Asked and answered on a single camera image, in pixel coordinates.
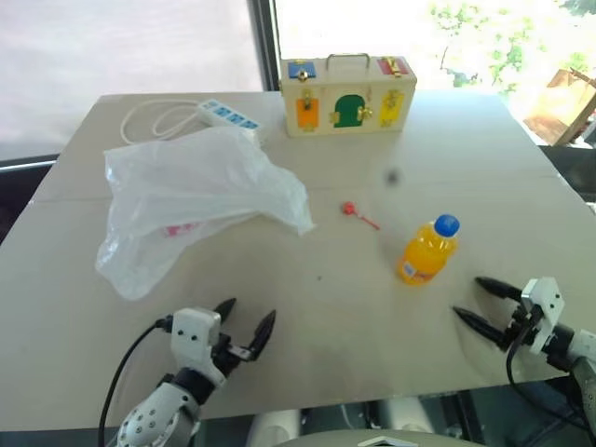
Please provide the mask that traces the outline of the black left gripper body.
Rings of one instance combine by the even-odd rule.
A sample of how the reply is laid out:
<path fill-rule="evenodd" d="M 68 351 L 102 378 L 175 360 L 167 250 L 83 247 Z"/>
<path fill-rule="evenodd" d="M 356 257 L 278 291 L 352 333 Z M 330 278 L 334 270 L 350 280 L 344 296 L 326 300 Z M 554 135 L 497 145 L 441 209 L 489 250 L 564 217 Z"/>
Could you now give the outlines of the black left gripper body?
<path fill-rule="evenodd" d="M 230 375 L 241 362 L 254 361 L 254 356 L 248 348 L 233 345 L 231 337 L 221 333 L 211 351 L 211 359 L 223 375 Z"/>

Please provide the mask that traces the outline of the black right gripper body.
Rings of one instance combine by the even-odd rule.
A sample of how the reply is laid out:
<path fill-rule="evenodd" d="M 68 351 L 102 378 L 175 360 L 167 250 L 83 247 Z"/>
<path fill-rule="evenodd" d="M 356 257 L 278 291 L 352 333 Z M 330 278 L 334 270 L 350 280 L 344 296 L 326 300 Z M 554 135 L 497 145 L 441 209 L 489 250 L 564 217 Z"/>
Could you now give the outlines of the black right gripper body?
<path fill-rule="evenodd" d="M 532 345 L 539 332 L 542 320 L 543 309 L 540 305 L 533 304 L 528 300 L 519 301 L 512 313 L 511 321 L 504 331 L 500 342 L 500 350 L 507 352 L 523 332 L 524 336 L 521 343 L 523 345 Z"/>

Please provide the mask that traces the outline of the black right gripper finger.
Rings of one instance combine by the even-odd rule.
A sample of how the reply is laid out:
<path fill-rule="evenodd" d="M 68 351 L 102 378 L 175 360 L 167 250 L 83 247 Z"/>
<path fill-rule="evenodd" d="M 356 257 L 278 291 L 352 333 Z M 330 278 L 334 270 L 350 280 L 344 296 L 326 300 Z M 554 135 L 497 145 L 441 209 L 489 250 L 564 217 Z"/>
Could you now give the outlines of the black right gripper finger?
<path fill-rule="evenodd" d="M 472 331 L 489 340 L 502 351 L 507 350 L 508 346 L 504 343 L 505 334 L 485 318 L 459 306 L 453 306 L 453 311 Z"/>
<path fill-rule="evenodd" d="M 475 277 L 475 282 L 485 291 L 498 298 L 513 301 L 522 299 L 522 291 L 504 281 L 488 277 Z"/>

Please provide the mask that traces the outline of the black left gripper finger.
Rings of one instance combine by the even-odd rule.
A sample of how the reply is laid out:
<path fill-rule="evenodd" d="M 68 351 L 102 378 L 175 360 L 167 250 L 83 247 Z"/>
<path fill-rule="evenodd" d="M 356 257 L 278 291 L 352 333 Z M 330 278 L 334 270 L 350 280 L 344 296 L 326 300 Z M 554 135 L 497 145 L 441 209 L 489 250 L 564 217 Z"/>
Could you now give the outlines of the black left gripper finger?
<path fill-rule="evenodd" d="M 222 328 L 237 303 L 236 298 L 229 298 L 219 303 L 214 312 L 219 316 L 219 328 Z"/>
<path fill-rule="evenodd" d="M 249 361 L 255 361 L 260 357 L 272 335 L 276 317 L 277 311 L 272 310 L 258 324 L 254 331 L 254 337 L 248 347 L 250 351 Z"/>

